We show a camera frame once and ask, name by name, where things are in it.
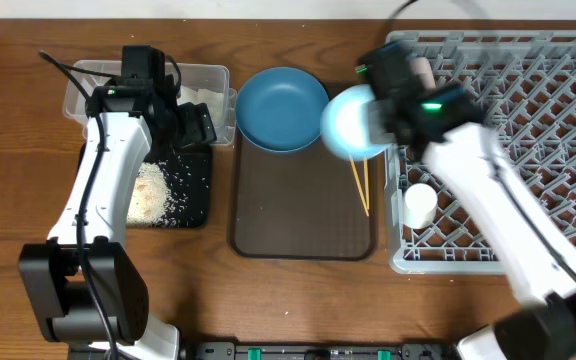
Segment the beige bowl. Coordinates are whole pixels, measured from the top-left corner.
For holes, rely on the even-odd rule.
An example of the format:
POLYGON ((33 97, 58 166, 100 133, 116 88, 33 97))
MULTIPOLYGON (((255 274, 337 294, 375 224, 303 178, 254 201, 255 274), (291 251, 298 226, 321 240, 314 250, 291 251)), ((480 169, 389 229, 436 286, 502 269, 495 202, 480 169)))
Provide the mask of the beige bowl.
POLYGON ((432 67, 427 58, 414 58, 410 61, 410 66, 413 73, 418 76, 425 89, 433 90, 436 88, 432 67))

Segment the light blue bowl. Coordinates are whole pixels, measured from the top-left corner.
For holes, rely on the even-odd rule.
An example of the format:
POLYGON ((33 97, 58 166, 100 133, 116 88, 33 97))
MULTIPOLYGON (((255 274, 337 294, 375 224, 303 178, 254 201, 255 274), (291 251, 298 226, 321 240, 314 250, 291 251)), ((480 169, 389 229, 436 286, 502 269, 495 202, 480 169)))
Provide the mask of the light blue bowl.
POLYGON ((368 104, 375 100, 369 85, 352 86, 335 96, 321 116, 321 138, 337 157, 371 159, 388 148, 373 143, 368 130, 368 104))

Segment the white paper napkin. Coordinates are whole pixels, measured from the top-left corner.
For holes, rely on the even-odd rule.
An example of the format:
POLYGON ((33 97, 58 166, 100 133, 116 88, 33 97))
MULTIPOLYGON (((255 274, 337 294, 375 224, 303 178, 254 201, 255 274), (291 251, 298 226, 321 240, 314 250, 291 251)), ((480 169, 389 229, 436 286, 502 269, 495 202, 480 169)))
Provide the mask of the white paper napkin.
POLYGON ((212 122, 215 127, 224 123, 224 95, 207 89, 193 90, 189 87, 181 86, 177 104, 185 103, 201 104, 208 107, 212 122))

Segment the white green cup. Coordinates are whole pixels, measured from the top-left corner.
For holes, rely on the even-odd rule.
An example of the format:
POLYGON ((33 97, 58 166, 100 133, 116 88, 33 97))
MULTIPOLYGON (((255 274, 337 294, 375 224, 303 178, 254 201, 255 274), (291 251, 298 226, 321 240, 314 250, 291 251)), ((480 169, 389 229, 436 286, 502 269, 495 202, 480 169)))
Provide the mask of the white green cup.
POLYGON ((428 227, 434 221, 437 205, 437 193, 430 185, 411 185, 403 194, 403 223, 411 229, 428 227))

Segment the dark blue plate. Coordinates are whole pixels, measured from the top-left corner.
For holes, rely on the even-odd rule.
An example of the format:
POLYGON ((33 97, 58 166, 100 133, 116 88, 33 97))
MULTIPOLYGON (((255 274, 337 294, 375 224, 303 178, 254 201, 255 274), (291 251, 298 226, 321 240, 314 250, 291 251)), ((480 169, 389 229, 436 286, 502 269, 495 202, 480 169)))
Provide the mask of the dark blue plate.
POLYGON ((329 103, 324 85, 310 73, 274 67, 241 87, 235 116, 244 138, 275 153, 300 151, 321 134, 320 117, 329 103))

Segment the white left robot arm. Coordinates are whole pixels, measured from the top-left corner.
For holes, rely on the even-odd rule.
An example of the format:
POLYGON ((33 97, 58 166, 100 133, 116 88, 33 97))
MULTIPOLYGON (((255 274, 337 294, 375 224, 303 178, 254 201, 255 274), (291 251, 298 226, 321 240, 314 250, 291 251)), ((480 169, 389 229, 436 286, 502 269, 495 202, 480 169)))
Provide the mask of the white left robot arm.
POLYGON ((180 330, 149 308, 126 249, 131 197, 143 164, 165 170, 168 220, 204 223, 216 138, 208 107, 179 103, 181 71, 149 45, 127 45, 118 74, 84 91, 86 139, 76 179, 42 243, 25 245, 19 273, 42 336, 73 358, 188 359, 180 330))

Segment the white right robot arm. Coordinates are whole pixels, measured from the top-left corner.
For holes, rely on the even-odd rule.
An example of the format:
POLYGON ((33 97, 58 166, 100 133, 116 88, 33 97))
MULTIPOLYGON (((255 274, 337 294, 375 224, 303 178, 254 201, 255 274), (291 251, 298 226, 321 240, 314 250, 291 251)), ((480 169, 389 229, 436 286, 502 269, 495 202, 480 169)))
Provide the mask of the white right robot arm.
POLYGON ((520 311, 459 340, 462 359, 576 355, 576 249, 513 169, 483 111, 451 82, 431 89, 394 41, 362 55, 370 136, 412 149, 467 211, 505 270, 520 311))

